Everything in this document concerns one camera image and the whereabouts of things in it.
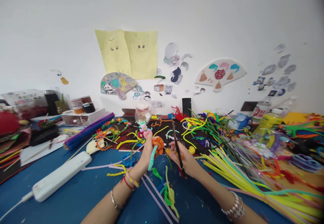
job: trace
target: blue table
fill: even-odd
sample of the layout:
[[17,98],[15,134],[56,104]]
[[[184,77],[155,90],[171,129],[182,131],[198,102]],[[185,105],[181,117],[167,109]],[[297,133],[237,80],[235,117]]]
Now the blue table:
[[[58,149],[0,185],[0,216],[4,215],[24,195],[30,192],[37,181],[61,166],[71,155],[63,156],[65,153],[66,151],[63,148]],[[92,162],[88,167],[118,162],[124,154],[125,152],[118,150],[97,152],[91,155]],[[135,154],[137,159],[139,159],[140,154]],[[168,165],[168,179],[175,192],[175,206],[180,215],[180,223],[229,223],[226,216],[221,212],[218,203],[200,183],[190,177],[188,180],[181,178],[175,163],[173,163],[173,171],[171,171],[166,156],[159,156],[154,161],[154,167],[157,168],[161,176],[162,174],[165,175],[166,165]],[[208,172],[212,172],[207,167],[203,167]],[[122,178],[122,175],[107,177],[106,174],[118,171],[111,168],[81,171],[44,202],[39,203],[32,198],[22,203],[2,223],[20,224],[23,220],[25,220],[24,224],[80,223]],[[152,172],[148,172],[148,176],[153,180],[155,186],[159,185],[160,180]],[[212,176],[217,181],[234,187],[218,174],[213,172]],[[259,215],[264,215],[270,223],[289,222],[288,219],[262,201],[243,194],[238,195]],[[134,193],[130,196],[117,222],[156,224],[167,223],[167,219],[141,182],[140,187],[134,190]]]

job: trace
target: silver bangle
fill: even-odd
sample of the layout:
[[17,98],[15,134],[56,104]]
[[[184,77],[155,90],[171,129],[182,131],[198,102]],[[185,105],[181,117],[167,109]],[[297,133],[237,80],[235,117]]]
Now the silver bangle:
[[112,196],[112,190],[111,190],[110,194],[111,194],[111,200],[112,200],[113,204],[115,205],[115,209],[117,209],[117,210],[122,210],[122,209],[124,208],[124,206],[119,207],[119,206],[115,203],[114,197]]
[[237,196],[236,193],[234,193],[233,191],[230,191],[234,196],[235,196],[235,202],[234,202],[234,205],[233,207],[229,210],[229,211],[225,211],[222,209],[222,212],[227,215],[228,219],[230,221],[232,221],[229,216],[234,214],[234,217],[235,218],[238,218],[240,219],[241,217],[244,216],[245,214],[245,209],[244,209],[244,206],[243,206],[243,201],[240,197]]

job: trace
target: white cable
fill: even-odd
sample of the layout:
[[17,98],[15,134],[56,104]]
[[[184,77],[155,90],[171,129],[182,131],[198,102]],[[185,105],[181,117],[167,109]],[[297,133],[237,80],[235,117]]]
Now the white cable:
[[8,215],[13,209],[15,209],[18,205],[20,205],[23,202],[26,202],[27,200],[29,200],[31,197],[34,196],[34,193],[31,191],[28,194],[26,194],[21,201],[19,201],[14,207],[12,207],[10,210],[7,211],[6,214],[4,214],[1,218],[0,218],[0,222],[5,218],[6,215]]

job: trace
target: bracelet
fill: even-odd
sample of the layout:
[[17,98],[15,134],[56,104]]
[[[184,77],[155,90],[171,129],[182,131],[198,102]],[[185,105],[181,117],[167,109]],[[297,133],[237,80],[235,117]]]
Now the bracelet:
[[125,183],[127,184],[127,186],[128,186],[132,191],[134,190],[134,188],[131,188],[131,187],[129,186],[129,184],[127,183],[127,181],[126,181],[126,179],[125,179],[125,175],[124,175],[124,177],[121,179],[120,182],[122,182],[122,180],[125,181]]
[[134,179],[132,179],[132,177],[129,175],[129,171],[131,168],[129,168],[129,170],[126,171],[126,177],[129,179],[130,182],[132,182],[133,185],[135,185],[137,188],[139,187],[139,183],[136,182]]
[[112,190],[110,191],[110,194],[111,194],[111,200],[113,202],[113,204],[115,205],[115,209],[117,210],[122,210],[124,208],[124,205],[122,207],[119,207],[116,203],[115,203],[115,200],[114,200],[114,197],[112,196]]
[[228,216],[234,214],[234,217],[235,218],[238,218],[240,219],[241,217],[244,216],[245,214],[245,209],[244,209],[244,206],[243,206],[243,201],[240,197],[237,196],[236,193],[234,193],[233,191],[230,191],[234,196],[235,196],[235,203],[233,205],[233,207],[229,210],[229,211],[225,211],[222,209],[222,212]]

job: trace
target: white power strip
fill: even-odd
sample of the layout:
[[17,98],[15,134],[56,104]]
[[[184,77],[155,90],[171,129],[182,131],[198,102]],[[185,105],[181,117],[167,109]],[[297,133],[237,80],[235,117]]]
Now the white power strip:
[[33,186],[32,192],[35,200],[38,202],[46,200],[91,161],[92,158],[83,151],[68,162],[64,163],[54,172],[50,173]]

